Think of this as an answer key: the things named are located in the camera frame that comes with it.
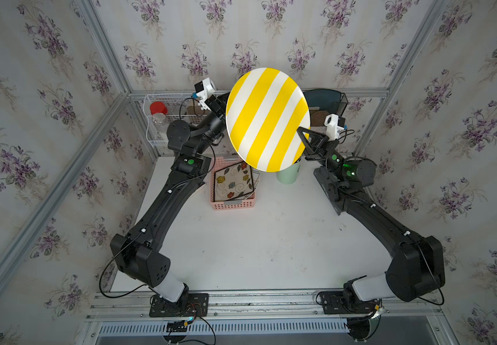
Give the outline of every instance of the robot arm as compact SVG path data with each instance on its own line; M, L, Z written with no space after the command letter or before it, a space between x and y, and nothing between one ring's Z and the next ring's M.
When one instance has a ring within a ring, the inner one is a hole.
M210 108L210 114L197 126L183 120L170 123L168 147L176 152L176 160L166 185L128 234L117 234L111 241L118 269L141 280L171 302L185 296L188 288L169 273L170 260L159 250L179 210L203 184L204 176L211 169L211 159L202 153L224 137L222 132L226 128L225 109L229 94L215 97L211 94L211 82L197 84L196 90L197 95L205 92L203 103ZM443 256L439 241L432 236L423 238L410 231L371 201L363 188L373 184L375 163L362 157L342 158L335 148L338 145L338 131L344 124L342 122L338 126L338 121L344 119L338 116L328 118L330 123L326 125L331 128L331 135L335 135L333 140L327 135L298 128L306 147L306 159L320 162L321 167L314 171L314 175L335 211L338 214L348 212L359 220L392 257L385 274L346 283L342 303L352 313L361 312L365 301L374 298L395 295L410 301L443 286ZM309 134L309 139L306 139L305 133Z
M423 238L398 222L363 189L373 184L376 165L364 157L343 158L337 151L338 140L305 128L298 134L306 146L307 160L321 167L314 176L337 214L347 212L362 223L388 250L392 262L377 277L362 277L344 285L343 303L357 310L365 301L396 296L403 301L430 293L445 283L443 251L440 242Z

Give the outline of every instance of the wall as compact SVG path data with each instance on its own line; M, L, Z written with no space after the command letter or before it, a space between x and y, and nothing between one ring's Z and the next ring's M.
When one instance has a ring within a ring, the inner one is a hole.
M110 0L95 5L132 89L231 89L273 67L301 88L386 87L431 0ZM350 99L352 152L378 98ZM232 152L228 138L218 155ZM171 154L160 147L162 154Z
M121 115L0 296L0 345L73 343L110 240L129 230L145 194L153 164L141 144ZM112 264L104 291L115 273Z
M78 13L70 1L0 1L0 255L118 95ZM0 296L0 344L73 342L151 169L122 114Z
M118 94L76 11L0 1L0 255Z
M460 343L497 344L497 1L450 1L365 154L377 203L442 241Z

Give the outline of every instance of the plastic basket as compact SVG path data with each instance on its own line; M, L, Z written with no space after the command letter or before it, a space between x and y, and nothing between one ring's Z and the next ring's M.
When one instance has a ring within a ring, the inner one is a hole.
M212 208L215 211L218 210L229 210L229 209L245 209L254 206L254 202L256 201L256 191L252 193L252 197L250 199L241 199L241 200L230 200L224 202L214 202L214 176L216 171L221 170L225 167L229 167L235 163L241 162L242 159L240 157L216 157L216 163L214 164L214 168L211 171L211 176L209 180L209 189L210 189L210 202Z

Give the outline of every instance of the yellow and white plate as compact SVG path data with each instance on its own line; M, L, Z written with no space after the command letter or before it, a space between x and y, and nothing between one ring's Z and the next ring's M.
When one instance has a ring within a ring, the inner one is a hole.
M297 128L310 128L302 90L285 73L257 68L231 90L226 124L233 147L250 166L267 172L290 167L304 151Z

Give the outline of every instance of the tabletop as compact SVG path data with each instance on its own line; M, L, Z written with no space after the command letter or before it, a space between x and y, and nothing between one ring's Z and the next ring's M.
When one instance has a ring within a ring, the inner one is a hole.
M138 220L173 162L159 157ZM170 272L190 290L267 290L341 288L350 279L386 271L388 252L354 217L335 213L313 176L317 166L302 160L289 185L275 173L261 173L255 205L247 209L212 210L204 184L186 201L162 245ZM111 291L139 285L118 272Z

